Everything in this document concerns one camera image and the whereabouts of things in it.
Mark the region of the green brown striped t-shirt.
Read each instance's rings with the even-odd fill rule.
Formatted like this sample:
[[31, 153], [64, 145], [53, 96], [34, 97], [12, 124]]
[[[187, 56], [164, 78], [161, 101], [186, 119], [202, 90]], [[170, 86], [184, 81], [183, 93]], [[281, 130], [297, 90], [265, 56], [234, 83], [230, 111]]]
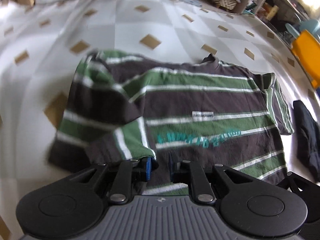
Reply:
[[49, 162], [69, 172], [149, 158], [140, 194], [185, 194], [169, 175], [169, 154], [216, 163], [276, 185], [287, 171], [282, 135], [289, 107], [273, 73], [209, 55], [166, 63], [116, 50], [93, 51], [75, 71]]

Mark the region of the black folded garment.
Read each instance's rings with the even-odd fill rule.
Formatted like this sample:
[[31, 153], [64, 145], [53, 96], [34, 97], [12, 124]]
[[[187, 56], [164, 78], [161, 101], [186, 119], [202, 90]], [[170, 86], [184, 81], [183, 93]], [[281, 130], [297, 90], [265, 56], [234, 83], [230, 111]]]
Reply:
[[293, 102], [297, 158], [319, 182], [319, 125], [301, 100]]

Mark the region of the white checkered tablecloth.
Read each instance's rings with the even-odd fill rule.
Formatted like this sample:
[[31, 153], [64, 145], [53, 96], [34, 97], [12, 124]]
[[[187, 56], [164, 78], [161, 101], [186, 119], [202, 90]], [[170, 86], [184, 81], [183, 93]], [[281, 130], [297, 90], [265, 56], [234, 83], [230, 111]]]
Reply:
[[285, 99], [315, 119], [319, 98], [289, 47], [261, 20], [179, 0], [1, 3], [1, 239], [19, 239], [18, 201], [66, 176], [48, 151], [81, 58], [119, 49], [157, 61], [200, 62], [209, 53], [276, 74]]

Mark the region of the orange plastic chair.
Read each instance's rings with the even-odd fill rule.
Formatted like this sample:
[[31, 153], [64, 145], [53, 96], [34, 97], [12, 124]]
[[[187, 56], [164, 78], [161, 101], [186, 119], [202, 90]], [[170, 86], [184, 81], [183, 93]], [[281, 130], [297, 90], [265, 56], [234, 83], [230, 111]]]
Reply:
[[292, 42], [291, 50], [299, 59], [304, 70], [311, 76], [311, 84], [313, 88], [319, 88], [319, 42], [307, 30], [303, 30]]

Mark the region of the light blue desk chair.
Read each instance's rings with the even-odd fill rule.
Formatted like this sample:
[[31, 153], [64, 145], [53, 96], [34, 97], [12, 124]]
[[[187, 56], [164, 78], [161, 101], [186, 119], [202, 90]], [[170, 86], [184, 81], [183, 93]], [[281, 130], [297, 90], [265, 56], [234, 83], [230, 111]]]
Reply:
[[286, 23], [285, 27], [287, 31], [294, 37], [294, 39], [298, 38], [302, 31], [307, 30], [317, 41], [319, 41], [319, 20], [310, 19], [300, 22], [297, 27]]

